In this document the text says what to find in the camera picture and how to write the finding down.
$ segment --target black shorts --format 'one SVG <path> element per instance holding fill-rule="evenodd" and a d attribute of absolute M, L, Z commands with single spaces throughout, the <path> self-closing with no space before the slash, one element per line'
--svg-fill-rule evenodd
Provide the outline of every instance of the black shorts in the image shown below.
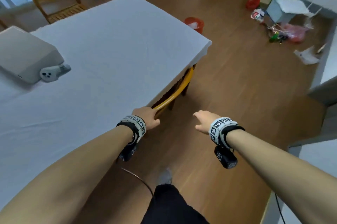
<path fill-rule="evenodd" d="M 157 186 L 154 198 L 141 224 L 209 224 L 204 216 L 185 202 L 173 185 Z"/>

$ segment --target cable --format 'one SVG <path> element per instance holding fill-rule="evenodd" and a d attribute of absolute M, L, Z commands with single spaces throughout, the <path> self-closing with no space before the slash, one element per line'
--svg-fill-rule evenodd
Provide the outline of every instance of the cable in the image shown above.
<path fill-rule="evenodd" d="M 133 176 L 135 176 L 137 179 L 139 179 L 148 189 L 149 189 L 149 191 L 151 192 L 151 195 L 152 195 L 152 198 L 153 198 L 153 200 L 155 200 L 154 199 L 154 193 L 153 193 L 153 191 L 152 191 L 152 189 L 150 188 L 150 186 L 149 185 L 147 185 L 147 183 L 145 182 L 145 181 L 143 181 L 140 177 L 138 177 L 137 175 L 135 175 L 133 172 L 130 172 L 129 170 L 126 170 L 126 169 L 124 169 L 123 167 L 121 167 L 121 166 L 118 166 L 119 168 L 121 168 L 123 171 L 125 171 L 125 172 L 127 172 L 127 173 L 129 173 L 129 174 L 132 174 Z"/>
<path fill-rule="evenodd" d="M 285 224 L 285 221 L 284 221 L 284 218 L 283 218 L 283 215 L 282 215 L 282 212 L 281 212 L 280 204 L 278 203 L 278 199 L 277 199 L 276 193 L 275 193 L 275 198 L 276 198 L 278 210 L 280 211 L 281 218 L 283 220 L 283 223 Z"/>

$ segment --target hand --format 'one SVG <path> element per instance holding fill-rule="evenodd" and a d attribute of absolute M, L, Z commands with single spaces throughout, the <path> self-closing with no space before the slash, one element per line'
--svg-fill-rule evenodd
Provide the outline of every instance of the hand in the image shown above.
<path fill-rule="evenodd" d="M 150 130 L 160 125 L 160 120 L 154 120 L 154 115 L 157 113 L 156 109 L 152 109 L 151 107 L 141 107 L 139 109 L 134 109 L 132 111 L 132 115 L 141 117 L 146 125 L 146 130 Z"/>
<path fill-rule="evenodd" d="M 196 125 L 196 130 L 207 135 L 213 121 L 217 118 L 220 118 L 219 115 L 207 110 L 199 110 L 198 112 L 194 113 L 193 116 L 195 116 L 201 123 Z"/>

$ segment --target white device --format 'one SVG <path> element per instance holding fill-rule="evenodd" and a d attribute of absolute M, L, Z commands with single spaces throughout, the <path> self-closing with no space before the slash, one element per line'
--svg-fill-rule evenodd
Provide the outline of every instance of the white device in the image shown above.
<path fill-rule="evenodd" d="M 69 64 L 61 64 L 58 66 L 43 68 L 40 71 L 40 77 L 45 82 L 53 82 L 59 79 L 62 75 L 71 71 Z"/>
<path fill-rule="evenodd" d="M 42 68 L 63 62 L 56 47 L 18 27 L 0 32 L 0 66 L 30 84 L 41 79 Z"/>

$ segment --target wrist strap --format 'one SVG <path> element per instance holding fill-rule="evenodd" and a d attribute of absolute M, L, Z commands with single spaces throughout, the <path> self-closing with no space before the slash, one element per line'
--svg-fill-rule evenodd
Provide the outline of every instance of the wrist strap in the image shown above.
<path fill-rule="evenodd" d="M 229 133 L 230 131 L 236 130 L 236 129 L 245 130 L 243 127 L 239 126 L 238 123 L 232 120 L 231 118 L 220 117 L 213 121 L 208 131 L 208 134 L 211 137 L 212 141 L 215 142 L 215 144 L 230 149 L 231 147 L 228 145 L 226 141 L 226 136 L 227 136 L 227 133 Z"/>
<path fill-rule="evenodd" d="M 127 126 L 133 131 L 133 140 L 132 142 L 128 143 L 128 145 L 133 144 L 134 142 L 138 143 L 139 140 L 144 136 L 146 133 L 146 125 L 144 120 L 141 117 L 130 115 L 124 117 L 117 125 L 117 126 Z"/>

